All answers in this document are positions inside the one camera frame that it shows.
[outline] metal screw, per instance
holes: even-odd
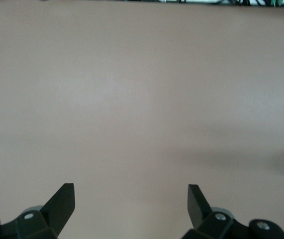
[[[217,213],[217,214],[215,215],[215,217],[216,217],[218,220],[220,220],[220,221],[226,220],[225,215],[223,215],[223,214],[221,214],[221,213]]]
[[[266,224],[265,222],[257,222],[257,226],[260,228],[260,229],[263,229],[263,230],[269,230],[270,227],[268,224]]]
[[[33,217],[33,213],[29,213],[29,214],[24,216],[25,219],[30,219],[32,217]]]

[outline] beige tabletop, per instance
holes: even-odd
[[[0,0],[0,220],[73,182],[60,239],[180,239],[188,184],[284,230],[284,9]]]

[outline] tan surface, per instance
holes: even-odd
[[[284,9],[0,1],[0,219],[74,182],[60,239],[179,239],[188,183],[284,229]]]

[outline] silver bolt head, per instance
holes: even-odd
[[[263,229],[263,230],[269,230],[270,229],[269,225],[267,223],[265,223],[265,222],[262,222],[262,221],[257,222],[257,226],[260,229]]]
[[[215,215],[215,217],[216,217],[218,220],[220,220],[220,221],[226,220],[225,215],[223,215],[222,213],[217,213],[217,214]]]
[[[27,215],[25,215],[23,218],[25,218],[26,220],[27,219],[30,219],[33,217],[33,213],[28,213]]]

